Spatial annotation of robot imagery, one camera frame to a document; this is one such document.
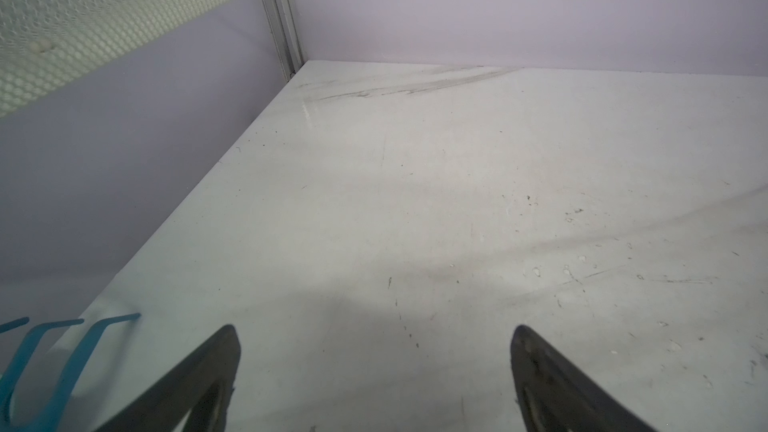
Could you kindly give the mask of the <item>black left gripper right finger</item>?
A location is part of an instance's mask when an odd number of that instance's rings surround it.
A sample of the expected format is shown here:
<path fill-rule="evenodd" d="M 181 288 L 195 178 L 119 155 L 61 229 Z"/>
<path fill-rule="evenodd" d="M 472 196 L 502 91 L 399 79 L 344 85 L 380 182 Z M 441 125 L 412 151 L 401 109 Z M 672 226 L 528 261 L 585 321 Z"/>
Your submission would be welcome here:
<path fill-rule="evenodd" d="M 514 331 L 510 366 L 528 431 L 655 430 L 527 325 Z"/>

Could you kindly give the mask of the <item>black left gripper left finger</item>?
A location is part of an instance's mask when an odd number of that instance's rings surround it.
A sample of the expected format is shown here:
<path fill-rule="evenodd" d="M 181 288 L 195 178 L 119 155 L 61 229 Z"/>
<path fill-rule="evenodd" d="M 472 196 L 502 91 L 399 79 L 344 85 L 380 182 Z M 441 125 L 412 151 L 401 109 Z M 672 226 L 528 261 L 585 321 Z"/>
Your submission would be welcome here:
<path fill-rule="evenodd" d="M 233 325 L 221 327 L 101 431 L 223 431 L 241 345 Z"/>

